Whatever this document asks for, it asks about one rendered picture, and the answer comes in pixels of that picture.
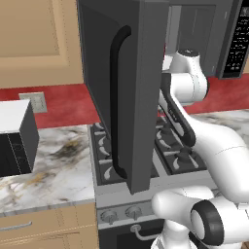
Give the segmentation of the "grey stove knob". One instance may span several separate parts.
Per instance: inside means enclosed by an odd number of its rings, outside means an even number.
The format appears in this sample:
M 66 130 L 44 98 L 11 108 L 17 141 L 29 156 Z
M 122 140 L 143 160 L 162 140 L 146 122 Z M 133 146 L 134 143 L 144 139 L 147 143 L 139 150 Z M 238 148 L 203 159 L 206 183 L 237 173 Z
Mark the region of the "grey stove knob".
M 125 215 L 136 221 L 142 215 L 142 210 L 138 206 L 131 206 L 125 211 Z
M 115 221 L 118 220 L 118 215 L 113 210 L 107 210 L 101 214 L 101 220 L 105 223 L 108 223 L 109 225 L 112 225 Z

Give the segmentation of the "tan drawer front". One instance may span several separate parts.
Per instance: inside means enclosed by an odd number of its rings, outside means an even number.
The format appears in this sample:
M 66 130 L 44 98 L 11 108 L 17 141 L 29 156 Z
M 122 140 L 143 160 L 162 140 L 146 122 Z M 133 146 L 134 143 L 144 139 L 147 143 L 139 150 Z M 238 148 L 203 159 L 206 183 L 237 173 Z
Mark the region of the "tan drawer front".
M 95 203 L 0 218 L 0 228 L 32 225 L 0 231 L 0 249 L 98 249 Z

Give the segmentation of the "black and white toaster oven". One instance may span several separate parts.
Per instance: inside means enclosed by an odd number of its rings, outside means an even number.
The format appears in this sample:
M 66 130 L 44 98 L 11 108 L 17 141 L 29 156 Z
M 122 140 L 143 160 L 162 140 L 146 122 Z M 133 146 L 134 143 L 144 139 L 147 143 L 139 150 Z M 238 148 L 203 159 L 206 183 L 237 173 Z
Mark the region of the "black and white toaster oven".
M 31 102 L 0 101 L 0 177 L 31 173 L 38 143 Z

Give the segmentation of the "black gas hob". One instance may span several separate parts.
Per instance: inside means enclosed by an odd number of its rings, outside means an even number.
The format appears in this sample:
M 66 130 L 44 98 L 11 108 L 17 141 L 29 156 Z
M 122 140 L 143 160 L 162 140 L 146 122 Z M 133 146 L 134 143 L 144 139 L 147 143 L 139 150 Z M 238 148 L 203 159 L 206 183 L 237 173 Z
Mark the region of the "black gas hob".
M 106 136 L 102 123 L 95 123 L 90 128 L 92 151 L 95 163 L 97 185 L 122 183 L 112 165 L 111 142 Z M 173 132 L 167 117 L 159 116 L 156 125 L 155 152 L 163 169 L 168 175 L 191 173 L 206 169 L 202 158 L 186 146 Z

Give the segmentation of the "dark grey microwave oven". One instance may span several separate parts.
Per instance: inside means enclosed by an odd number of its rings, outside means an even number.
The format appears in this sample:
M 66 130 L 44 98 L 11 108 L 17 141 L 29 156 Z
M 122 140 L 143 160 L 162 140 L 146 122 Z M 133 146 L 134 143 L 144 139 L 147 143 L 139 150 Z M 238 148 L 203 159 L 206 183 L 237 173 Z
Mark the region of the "dark grey microwave oven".
M 165 54 L 200 54 L 207 77 L 239 78 L 249 54 L 249 0 L 169 0 Z

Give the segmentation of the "dark grey microwave door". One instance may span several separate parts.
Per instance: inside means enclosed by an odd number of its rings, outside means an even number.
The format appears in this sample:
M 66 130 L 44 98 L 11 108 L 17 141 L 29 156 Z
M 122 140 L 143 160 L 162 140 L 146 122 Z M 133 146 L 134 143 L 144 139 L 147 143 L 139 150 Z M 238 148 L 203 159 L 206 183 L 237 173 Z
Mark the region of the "dark grey microwave door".
M 168 0 L 77 0 L 84 80 L 107 136 L 110 48 L 128 25 L 119 53 L 119 166 L 132 194 L 150 188 Z

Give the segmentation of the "grey wall socket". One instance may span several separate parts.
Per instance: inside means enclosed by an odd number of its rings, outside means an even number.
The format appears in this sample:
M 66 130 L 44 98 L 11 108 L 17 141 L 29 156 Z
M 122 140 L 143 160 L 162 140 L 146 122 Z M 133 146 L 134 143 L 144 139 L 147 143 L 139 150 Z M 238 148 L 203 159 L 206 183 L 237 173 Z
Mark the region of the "grey wall socket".
M 40 92 L 26 92 L 20 93 L 20 99 L 29 99 L 34 113 L 46 113 L 47 112 L 47 103 L 45 95 L 42 91 Z

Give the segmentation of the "black oven door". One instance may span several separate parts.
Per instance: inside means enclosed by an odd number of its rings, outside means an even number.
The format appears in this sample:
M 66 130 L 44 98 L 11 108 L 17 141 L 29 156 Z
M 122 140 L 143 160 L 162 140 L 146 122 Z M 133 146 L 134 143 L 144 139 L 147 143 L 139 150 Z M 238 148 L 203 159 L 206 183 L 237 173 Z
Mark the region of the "black oven door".
M 161 233 L 164 220 L 139 222 L 142 236 Z M 130 231 L 131 224 L 98 231 L 99 249 L 151 249 L 153 239 L 142 241 Z

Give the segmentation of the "tan wall cupboard door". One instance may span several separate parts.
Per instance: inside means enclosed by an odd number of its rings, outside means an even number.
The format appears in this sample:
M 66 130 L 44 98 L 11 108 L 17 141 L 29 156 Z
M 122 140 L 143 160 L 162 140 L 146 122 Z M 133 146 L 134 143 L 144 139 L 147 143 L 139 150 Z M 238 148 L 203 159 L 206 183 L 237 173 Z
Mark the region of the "tan wall cupboard door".
M 0 0 L 0 89 L 82 81 L 76 0 Z

